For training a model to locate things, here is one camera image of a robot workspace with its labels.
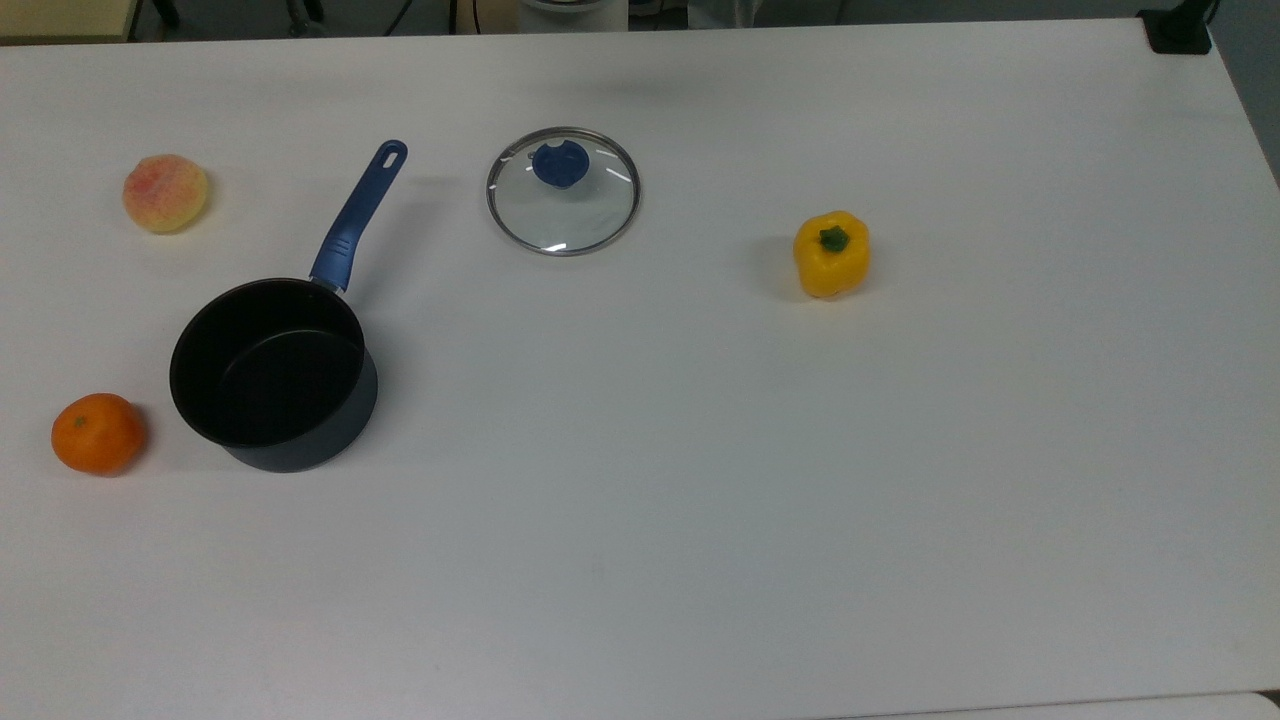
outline chair leg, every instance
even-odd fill
[[[307,9],[307,15],[310,15],[314,22],[324,22],[324,5],[320,4],[320,0],[302,0],[302,4]]]
[[[151,0],[151,1],[155,4],[156,12],[160,13],[160,19],[164,20],[164,24],[166,24],[168,27],[178,27],[179,22],[178,8],[173,6],[173,0]]]

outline saucepan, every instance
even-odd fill
[[[178,413],[242,462],[275,473],[314,468],[349,446],[372,415],[378,369],[339,293],[407,154],[398,140],[378,150],[325,236],[310,281],[270,278],[229,290],[178,338],[169,364]]]

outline green stem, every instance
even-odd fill
[[[819,231],[818,236],[820,237],[818,242],[820,242],[828,252],[840,252],[849,247],[849,233],[846,233],[840,225]]]

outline pot lid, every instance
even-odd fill
[[[640,176],[598,132],[556,127],[526,135],[493,163],[489,211],[512,240],[571,256],[617,240],[640,208]]]

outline tangerine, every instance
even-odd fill
[[[119,395],[96,392],[72,402],[54,420],[54,455],[72,470],[115,475],[142,451],[142,414]]]

